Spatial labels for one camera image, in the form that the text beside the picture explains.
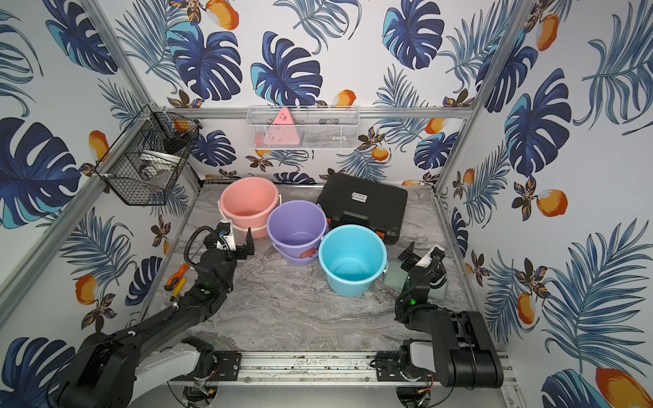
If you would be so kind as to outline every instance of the yellow screwdriver handle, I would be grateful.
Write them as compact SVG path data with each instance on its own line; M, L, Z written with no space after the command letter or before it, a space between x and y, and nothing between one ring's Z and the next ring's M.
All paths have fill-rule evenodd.
M172 293L173 298L176 298L177 295L179 295L179 293L182 291L183 286L185 284L186 284L186 278L183 277L182 280L179 281L179 285L177 285L177 287L174 289L174 292Z

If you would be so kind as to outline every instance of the bucket handle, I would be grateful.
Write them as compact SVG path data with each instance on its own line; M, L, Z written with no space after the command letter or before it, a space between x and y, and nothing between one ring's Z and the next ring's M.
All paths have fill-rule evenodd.
M319 254L319 251L315 251L315 253L313 254L313 256L311 256L310 258L295 258L295 257L291 257L290 255L281 252L281 250L279 249L279 247L277 246L277 244L275 244L274 242L272 242L272 246L274 247L274 249L277 250L277 252L279 252L280 254L282 254L284 257L288 257L288 258L293 259L293 260L315 259L315 258L317 258L318 254Z
M278 205L279 205L279 206L281 205L281 194L279 194L279 204L278 204ZM220 216L222 217L223 220L225 220L225 221L229 221L229 222L231 223L231 227L232 227L234 230L239 230L239 231L243 231L243 232L247 232L247 231L249 230L249 228L241 228L241 227L239 227L238 225L234 224L234 221L232 221L231 219L229 219L229 218L227 218L227 217L225 216L225 214L222 212L222 208L220 208L220 200L217 201L217 210L220 212ZM264 225L264 226L262 226L262 227L252 228L251 231L252 231L252 232L257 232L257 231L264 230L264 229L266 229L266 228L268 228L268 226L267 226L267 225Z

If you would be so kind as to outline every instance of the blue bucket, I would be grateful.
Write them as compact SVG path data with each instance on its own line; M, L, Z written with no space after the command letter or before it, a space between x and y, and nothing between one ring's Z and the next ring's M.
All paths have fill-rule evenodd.
M348 298L364 294L388 265L381 238L360 225L343 225L329 232L318 256L331 289Z

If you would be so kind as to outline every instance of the wire basket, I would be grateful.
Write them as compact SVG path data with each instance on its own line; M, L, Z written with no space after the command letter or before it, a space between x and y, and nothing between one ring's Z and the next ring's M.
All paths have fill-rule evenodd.
M273 125L284 106L250 106L247 124L255 149L353 149L358 106L287 106L294 125Z
M146 120L140 124L134 123L136 119L132 121L130 126L139 125L140 128L124 153L106 172L98 175L128 206L164 206L201 126L197 121L171 112L152 113L147 106L141 110L139 118Z

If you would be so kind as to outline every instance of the wallpaper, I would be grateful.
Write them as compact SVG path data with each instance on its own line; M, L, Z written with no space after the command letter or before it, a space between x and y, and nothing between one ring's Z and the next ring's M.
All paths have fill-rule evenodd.
M0 5L0 281L127 125L114 100L137 106L77 3Z
M653 3L539 0L441 180L529 407L650 407Z
M101 1L160 106L473 106L515 2L432 0ZM363 121L340 151L254 151L244 121L204 121L191 166L230 179L324 183L345 172L433 184L462 122Z
M0 281L137 110L76 1L0 5ZM0 407L47 407L86 337L135 321L194 194L180 181L155 208L101 194L2 327Z

